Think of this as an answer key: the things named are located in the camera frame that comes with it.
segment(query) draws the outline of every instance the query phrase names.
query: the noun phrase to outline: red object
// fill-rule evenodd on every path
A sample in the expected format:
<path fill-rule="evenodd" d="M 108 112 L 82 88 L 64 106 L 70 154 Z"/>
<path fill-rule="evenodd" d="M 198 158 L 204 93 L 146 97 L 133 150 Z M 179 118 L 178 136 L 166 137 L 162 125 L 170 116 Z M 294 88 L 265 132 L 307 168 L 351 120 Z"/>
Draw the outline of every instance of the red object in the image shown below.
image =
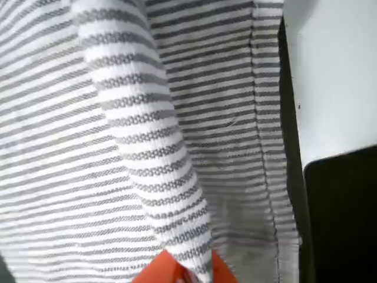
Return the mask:
<path fill-rule="evenodd" d="M 212 266 L 214 283 L 237 283 L 228 266 L 215 251 L 212 251 Z M 133 283 L 176 283 L 178 279 L 185 279 L 187 282 L 185 273 L 186 269 L 167 251 L 163 251 L 140 272 Z"/>

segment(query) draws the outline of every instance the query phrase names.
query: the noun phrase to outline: white wall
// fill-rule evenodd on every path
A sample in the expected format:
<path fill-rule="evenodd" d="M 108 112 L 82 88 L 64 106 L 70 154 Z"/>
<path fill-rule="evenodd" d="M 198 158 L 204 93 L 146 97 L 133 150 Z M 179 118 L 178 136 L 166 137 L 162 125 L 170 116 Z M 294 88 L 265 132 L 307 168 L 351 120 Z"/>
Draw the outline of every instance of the white wall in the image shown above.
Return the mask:
<path fill-rule="evenodd" d="M 286 0 L 285 21 L 303 166 L 377 144 L 377 0 Z"/>

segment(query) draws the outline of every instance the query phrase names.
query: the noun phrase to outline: black surface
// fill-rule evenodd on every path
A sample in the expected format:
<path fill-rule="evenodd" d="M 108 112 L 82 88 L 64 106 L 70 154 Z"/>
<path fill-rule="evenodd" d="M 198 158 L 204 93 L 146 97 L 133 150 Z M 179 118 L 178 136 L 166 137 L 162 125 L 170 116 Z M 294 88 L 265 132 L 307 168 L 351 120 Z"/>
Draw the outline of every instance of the black surface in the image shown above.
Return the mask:
<path fill-rule="evenodd" d="M 314 283 L 315 270 L 313 262 L 313 246 L 310 230 L 309 210 L 304 186 L 299 137 L 297 133 L 296 108 L 293 97 L 292 78 L 290 74 L 289 56 L 284 21 L 279 30 L 280 50 L 280 95 L 282 109 L 282 128 L 285 151 L 287 154 L 287 189 L 293 205 L 297 228 L 302 237 L 300 246 L 300 282 Z"/>
<path fill-rule="evenodd" d="M 305 181 L 318 282 L 375 282 L 377 146 L 313 162 Z"/>

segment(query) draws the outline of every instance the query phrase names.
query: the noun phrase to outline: striped sleeve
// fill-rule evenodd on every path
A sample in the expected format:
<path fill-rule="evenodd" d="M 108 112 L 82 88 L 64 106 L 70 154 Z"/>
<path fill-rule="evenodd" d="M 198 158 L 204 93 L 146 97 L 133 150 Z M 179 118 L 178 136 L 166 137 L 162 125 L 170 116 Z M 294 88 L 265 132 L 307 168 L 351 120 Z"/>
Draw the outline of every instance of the striped sleeve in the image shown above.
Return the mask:
<path fill-rule="evenodd" d="M 210 282 L 207 203 L 142 4 L 77 0 L 71 10 L 99 102 L 156 238 Z"/>

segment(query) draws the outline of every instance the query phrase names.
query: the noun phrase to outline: striped fabric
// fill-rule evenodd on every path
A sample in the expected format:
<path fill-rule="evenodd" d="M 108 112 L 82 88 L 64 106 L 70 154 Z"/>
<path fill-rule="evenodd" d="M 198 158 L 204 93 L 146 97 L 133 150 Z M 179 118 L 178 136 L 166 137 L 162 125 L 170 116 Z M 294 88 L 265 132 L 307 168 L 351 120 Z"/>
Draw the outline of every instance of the striped fabric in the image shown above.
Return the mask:
<path fill-rule="evenodd" d="M 162 249 L 211 282 L 211 248 L 239 282 L 298 282 L 281 16 L 282 0 L 0 0 L 16 282 L 130 282 Z"/>

